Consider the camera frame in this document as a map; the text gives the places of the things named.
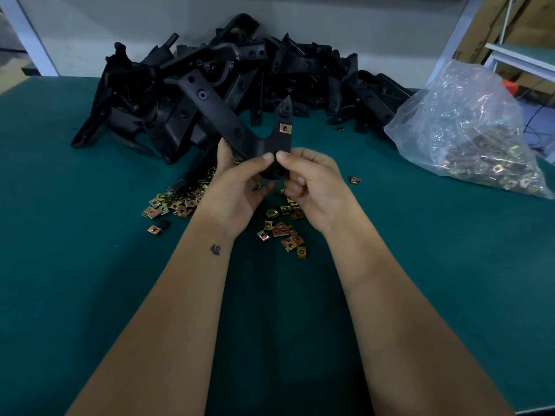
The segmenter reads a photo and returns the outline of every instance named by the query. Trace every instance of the person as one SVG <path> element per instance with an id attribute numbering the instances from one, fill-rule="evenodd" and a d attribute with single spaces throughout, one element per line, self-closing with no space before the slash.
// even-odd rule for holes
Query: person
<path id="1" fill-rule="evenodd" d="M 218 168 L 162 275 L 67 415 L 202 415 L 235 238 L 274 188 L 254 190 L 276 160 L 285 194 L 327 240 L 378 416 L 514 415 L 393 258 L 330 157 L 305 148 Z"/>

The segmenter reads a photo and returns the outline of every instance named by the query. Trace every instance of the person's left hand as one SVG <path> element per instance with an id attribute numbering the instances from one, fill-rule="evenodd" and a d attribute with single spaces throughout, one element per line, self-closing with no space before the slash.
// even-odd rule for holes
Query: person's left hand
<path id="1" fill-rule="evenodd" d="M 218 144 L 218 168 L 195 216 L 221 225 L 231 239 L 238 237 L 262 199 L 274 189 L 275 183 L 270 181 L 253 191 L 261 180 L 259 173 L 273 161 L 274 155 L 265 153 L 263 157 L 255 157 L 235 166 L 232 149 L 222 138 Z"/>

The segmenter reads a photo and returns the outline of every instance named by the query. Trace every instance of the y-shaped black bracket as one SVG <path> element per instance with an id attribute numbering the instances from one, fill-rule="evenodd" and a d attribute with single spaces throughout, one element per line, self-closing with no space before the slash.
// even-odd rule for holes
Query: y-shaped black bracket
<path id="1" fill-rule="evenodd" d="M 212 127 L 225 138 L 245 160 L 277 153 L 278 150 L 291 151 L 291 126 L 293 107 L 291 97 L 287 97 L 275 110 L 274 129 L 270 136 L 262 139 L 243 124 L 235 112 L 218 96 L 212 85 L 199 70 L 192 70 L 180 79 L 168 78 L 165 83 L 177 85 L 189 97 Z M 288 171 L 274 161 L 261 173 L 263 178 L 281 180 L 288 177 Z"/>

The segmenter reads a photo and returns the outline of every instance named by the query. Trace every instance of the tattoo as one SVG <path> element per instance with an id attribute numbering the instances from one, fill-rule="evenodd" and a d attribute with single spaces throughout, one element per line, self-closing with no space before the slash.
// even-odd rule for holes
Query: tattoo
<path id="1" fill-rule="evenodd" d="M 212 251 L 212 254 L 214 255 L 220 255 L 220 250 L 221 250 L 220 246 L 216 244 L 210 247 L 210 251 Z"/>

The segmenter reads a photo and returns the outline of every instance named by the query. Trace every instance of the plastic bag filled with metal clips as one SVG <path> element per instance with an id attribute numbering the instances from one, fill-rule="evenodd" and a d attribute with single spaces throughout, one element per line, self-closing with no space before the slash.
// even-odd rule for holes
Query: plastic bag filled with metal clips
<path id="1" fill-rule="evenodd" d="M 520 105 L 481 65 L 448 62 L 384 131 L 401 156 L 434 174 L 554 198 L 522 139 Z"/>

